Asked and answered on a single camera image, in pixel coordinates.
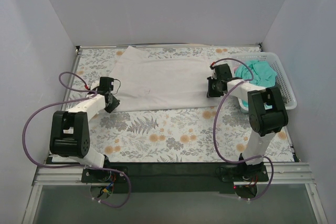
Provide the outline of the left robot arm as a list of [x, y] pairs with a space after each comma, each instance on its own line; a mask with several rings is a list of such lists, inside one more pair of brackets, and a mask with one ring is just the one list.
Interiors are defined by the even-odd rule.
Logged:
[[98, 112], [111, 113], [119, 106], [120, 100], [115, 97], [115, 82], [121, 85], [118, 79], [101, 77], [84, 100], [66, 111], [55, 112], [52, 117], [50, 152], [71, 158], [81, 165], [95, 167], [93, 175], [100, 182], [108, 181], [112, 170], [104, 164], [106, 157], [91, 146], [89, 121]]

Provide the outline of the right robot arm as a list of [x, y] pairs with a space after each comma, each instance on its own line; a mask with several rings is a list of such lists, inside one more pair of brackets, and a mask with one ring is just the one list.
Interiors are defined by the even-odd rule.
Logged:
[[234, 96], [248, 103], [248, 119], [252, 132], [245, 150], [237, 161], [230, 161], [222, 154], [225, 165], [219, 168], [221, 176], [228, 181], [249, 181], [266, 177], [264, 160], [266, 150], [284, 126], [288, 114], [278, 87], [261, 87], [252, 84], [255, 77], [251, 71], [248, 79], [233, 77], [228, 64], [218, 61], [210, 65], [213, 71], [208, 81], [208, 98]]

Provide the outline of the white t shirt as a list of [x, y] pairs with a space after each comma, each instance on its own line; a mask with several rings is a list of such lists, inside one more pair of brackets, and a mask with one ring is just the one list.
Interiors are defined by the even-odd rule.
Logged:
[[128, 47], [110, 73], [121, 82], [116, 111], [216, 106], [219, 100], [206, 96], [211, 74], [205, 55], [155, 59], [148, 52]]

